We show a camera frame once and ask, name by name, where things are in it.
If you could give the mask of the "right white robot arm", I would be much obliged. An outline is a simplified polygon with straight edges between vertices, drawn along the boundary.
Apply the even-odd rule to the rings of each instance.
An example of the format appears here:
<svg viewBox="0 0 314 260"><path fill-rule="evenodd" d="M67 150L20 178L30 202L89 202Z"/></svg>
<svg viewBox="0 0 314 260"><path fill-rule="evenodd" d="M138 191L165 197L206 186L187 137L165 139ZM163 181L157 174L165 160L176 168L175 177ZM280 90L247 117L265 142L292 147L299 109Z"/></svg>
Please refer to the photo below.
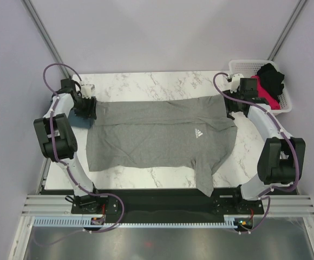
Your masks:
<svg viewBox="0 0 314 260"><path fill-rule="evenodd" d="M240 195L232 199L232 208L244 213L269 192L294 191L302 176L306 143L293 137L272 113L268 101L258 96L258 80L242 74L227 77L230 88L222 93L227 117L243 113L258 130L264 146L257 163L257 174L239 186Z"/></svg>

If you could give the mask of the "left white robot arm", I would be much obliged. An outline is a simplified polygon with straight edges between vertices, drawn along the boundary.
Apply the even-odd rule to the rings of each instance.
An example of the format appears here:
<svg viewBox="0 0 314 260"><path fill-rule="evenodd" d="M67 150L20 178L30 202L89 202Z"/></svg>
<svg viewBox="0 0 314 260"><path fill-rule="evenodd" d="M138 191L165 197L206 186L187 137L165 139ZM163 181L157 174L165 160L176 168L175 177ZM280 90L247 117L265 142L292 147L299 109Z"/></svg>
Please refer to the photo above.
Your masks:
<svg viewBox="0 0 314 260"><path fill-rule="evenodd" d="M77 156L77 140L69 122L89 129L96 116L96 97L92 96L94 85L80 84L73 79L61 80L61 89L52 96L47 113L34 120L34 129L44 157L62 169L70 181L74 195L66 196L72 203L73 214L96 214L103 201L94 195L94 183L86 175Z"/></svg>

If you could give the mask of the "grey t shirt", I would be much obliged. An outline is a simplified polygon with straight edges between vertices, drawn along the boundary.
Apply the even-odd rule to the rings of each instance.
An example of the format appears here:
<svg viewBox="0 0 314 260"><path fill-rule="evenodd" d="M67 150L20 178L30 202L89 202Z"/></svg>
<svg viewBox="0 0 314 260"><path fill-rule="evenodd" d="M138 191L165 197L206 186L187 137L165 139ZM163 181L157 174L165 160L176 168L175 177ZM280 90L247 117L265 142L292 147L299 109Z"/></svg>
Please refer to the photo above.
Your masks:
<svg viewBox="0 0 314 260"><path fill-rule="evenodd" d="M213 175L232 153L237 127L221 95L145 102L99 102L87 135L92 172L124 166L188 167L210 196Z"/></svg>

